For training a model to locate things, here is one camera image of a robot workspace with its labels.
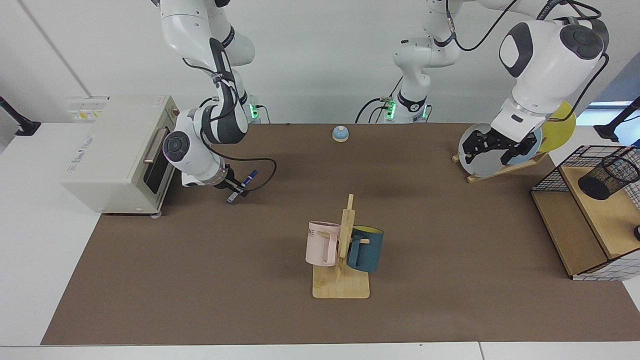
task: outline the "green indicator light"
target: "green indicator light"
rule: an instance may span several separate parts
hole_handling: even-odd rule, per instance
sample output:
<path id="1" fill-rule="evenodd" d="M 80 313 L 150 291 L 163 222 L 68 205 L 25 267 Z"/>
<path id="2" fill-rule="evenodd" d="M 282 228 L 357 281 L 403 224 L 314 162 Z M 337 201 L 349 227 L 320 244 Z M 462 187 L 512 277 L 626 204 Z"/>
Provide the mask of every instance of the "green indicator light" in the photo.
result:
<path id="1" fill-rule="evenodd" d="M 251 109 L 251 117 L 256 119 L 260 114 L 258 114 L 258 109 L 253 105 L 249 104 L 249 109 Z"/>
<path id="2" fill-rule="evenodd" d="M 394 118 L 396 114 L 396 104 L 393 101 L 389 101 L 389 110 L 387 110 L 387 119 Z"/>

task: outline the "brown table mat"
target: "brown table mat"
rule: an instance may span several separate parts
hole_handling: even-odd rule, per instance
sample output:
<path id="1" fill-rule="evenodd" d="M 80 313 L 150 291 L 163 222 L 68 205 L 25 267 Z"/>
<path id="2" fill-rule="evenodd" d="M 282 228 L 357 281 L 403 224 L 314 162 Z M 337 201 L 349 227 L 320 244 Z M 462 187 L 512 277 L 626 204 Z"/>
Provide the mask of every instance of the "brown table mat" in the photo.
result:
<path id="1" fill-rule="evenodd" d="M 234 156 L 272 156 L 267 187 L 183 188 L 163 213 L 102 216 L 43 345 L 640 340 L 620 282 L 567 277 L 529 195 L 541 165 L 475 184 L 451 161 L 468 124 L 251 126 Z M 235 164 L 243 178 L 269 164 Z M 317 300 L 307 223 L 385 230 L 368 300 Z"/>

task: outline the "pink mug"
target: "pink mug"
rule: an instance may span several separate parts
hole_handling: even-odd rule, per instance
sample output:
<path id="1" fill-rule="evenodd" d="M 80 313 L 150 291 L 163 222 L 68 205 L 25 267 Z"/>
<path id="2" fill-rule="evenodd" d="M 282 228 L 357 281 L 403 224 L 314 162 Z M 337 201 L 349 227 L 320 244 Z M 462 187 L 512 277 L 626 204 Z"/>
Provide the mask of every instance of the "pink mug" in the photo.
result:
<path id="1" fill-rule="evenodd" d="M 307 263 L 315 266 L 333 266 L 338 257 L 340 225 L 311 221 L 307 234 Z"/>

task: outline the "yellow plate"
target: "yellow plate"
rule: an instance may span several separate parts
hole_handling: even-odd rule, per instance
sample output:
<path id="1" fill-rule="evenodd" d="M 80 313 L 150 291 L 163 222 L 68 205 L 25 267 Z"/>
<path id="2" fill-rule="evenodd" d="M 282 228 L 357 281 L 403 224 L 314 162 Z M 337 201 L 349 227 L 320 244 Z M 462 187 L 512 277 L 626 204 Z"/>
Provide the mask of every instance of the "yellow plate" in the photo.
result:
<path id="1" fill-rule="evenodd" d="M 572 106 L 568 102 L 563 101 L 560 108 L 542 125 L 543 140 L 539 151 L 553 151 L 569 141 L 573 130 L 575 130 L 575 114 L 571 114 L 568 119 L 562 122 L 554 121 L 554 119 L 564 118 L 569 114 L 571 108 Z"/>

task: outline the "white table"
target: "white table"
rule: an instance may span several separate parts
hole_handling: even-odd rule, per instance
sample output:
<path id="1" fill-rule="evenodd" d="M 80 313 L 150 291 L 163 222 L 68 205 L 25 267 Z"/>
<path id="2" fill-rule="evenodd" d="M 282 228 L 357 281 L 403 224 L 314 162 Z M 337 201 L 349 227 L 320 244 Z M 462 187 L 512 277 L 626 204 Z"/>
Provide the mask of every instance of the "white table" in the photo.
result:
<path id="1" fill-rule="evenodd" d="M 0 154 L 0 360 L 4 359 L 637 359 L 633 343 L 425 343 L 39 347 L 99 215 L 58 184 L 90 124 L 43 124 Z M 552 153 L 612 144 L 590 127 Z M 640 279 L 625 285 L 640 306 Z"/>

